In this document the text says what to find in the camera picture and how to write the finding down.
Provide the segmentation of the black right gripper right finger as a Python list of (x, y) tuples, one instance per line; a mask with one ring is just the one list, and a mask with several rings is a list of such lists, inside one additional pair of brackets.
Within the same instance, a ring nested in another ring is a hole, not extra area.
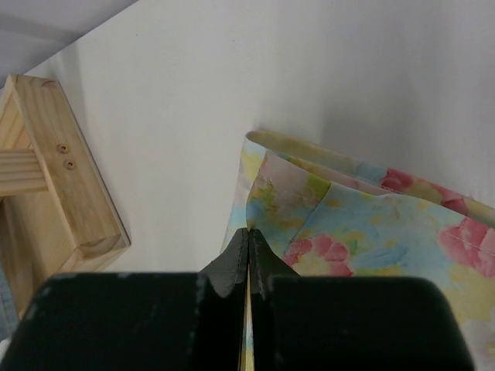
[(417, 277), (303, 277), (248, 242), (257, 370), (471, 370), (442, 292)]

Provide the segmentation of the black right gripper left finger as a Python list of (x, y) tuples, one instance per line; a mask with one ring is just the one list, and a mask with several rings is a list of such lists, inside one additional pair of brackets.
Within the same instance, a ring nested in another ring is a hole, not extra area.
[(204, 269), (58, 274), (7, 350), (10, 370), (239, 370), (248, 231)]

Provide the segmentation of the floral pastel skirt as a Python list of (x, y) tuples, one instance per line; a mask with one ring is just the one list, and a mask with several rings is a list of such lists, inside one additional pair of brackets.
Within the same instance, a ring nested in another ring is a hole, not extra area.
[(478, 370), (494, 368), (494, 211), (393, 168), (246, 134), (226, 238), (260, 230), (301, 275), (416, 276), (446, 296)]

